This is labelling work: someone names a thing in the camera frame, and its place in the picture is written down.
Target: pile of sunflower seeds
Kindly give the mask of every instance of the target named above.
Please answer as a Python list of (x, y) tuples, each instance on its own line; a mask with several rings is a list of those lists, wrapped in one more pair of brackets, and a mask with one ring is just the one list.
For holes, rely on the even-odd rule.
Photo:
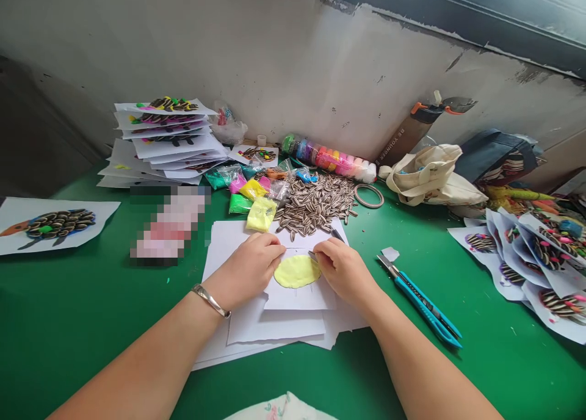
[(357, 217), (352, 211), (358, 203), (354, 202), (354, 183), (338, 175), (319, 175), (317, 182), (303, 183), (299, 179), (288, 179), (290, 182), (289, 202), (277, 209), (274, 220), (279, 221), (277, 233), (288, 230), (291, 241), (295, 235), (302, 237), (313, 235), (321, 229), (330, 233), (331, 220), (339, 217), (348, 224), (350, 215)]

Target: right hand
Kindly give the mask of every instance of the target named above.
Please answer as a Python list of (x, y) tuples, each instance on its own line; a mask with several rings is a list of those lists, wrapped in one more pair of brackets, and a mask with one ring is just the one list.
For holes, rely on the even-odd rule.
[(313, 252), (331, 288), (348, 304), (361, 308), (380, 292), (358, 252), (339, 239), (318, 243)]

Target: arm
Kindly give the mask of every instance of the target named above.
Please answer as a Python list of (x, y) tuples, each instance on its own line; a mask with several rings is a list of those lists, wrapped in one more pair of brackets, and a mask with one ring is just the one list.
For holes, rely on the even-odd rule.
[(502, 419), (380, 289), (358, 252), (333, 238), (317, 244), (314, 252), (332, 288), (372, 327), (407, 418)]
[[(271, 234), (250, 236), (202, 285), (233, 310), (269, 284), (285, 251)], [(49, 419), (168, 419), (192, 366), (223, 317), (188, 293)]]

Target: white wall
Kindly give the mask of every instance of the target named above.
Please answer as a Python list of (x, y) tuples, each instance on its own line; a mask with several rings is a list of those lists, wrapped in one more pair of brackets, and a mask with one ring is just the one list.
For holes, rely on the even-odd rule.
[(584, 129), (586, 97), (571, 80), (368, 5), (351, 11), (320, 0), (0, 0), (0, 53), (31, 67), (100, 144), (115, 134), (114, 102), (162, 95), (221, 97), (250, 137), (295, 131), (366, 158), (434, 89), (480, 101), (442, 115), (438, 142), (497, 127), (549, 148)]

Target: blue utility knife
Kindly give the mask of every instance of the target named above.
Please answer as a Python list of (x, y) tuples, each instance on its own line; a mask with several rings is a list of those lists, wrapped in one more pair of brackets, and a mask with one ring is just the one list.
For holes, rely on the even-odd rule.
[(409, 279), (405, 272), (397, 269), (384, 255), (377, 255), (378, 259), (386, 267), (389, 278), (395, 282), (395, 285), (407, 295), (415, 307), (426, 319), (435, 334), (444, 342), (456, 348), (462, 348), (457, 338), (462, 335), (450, 320), (439, 311), (439, 309), (429, 300), (428, 297)]

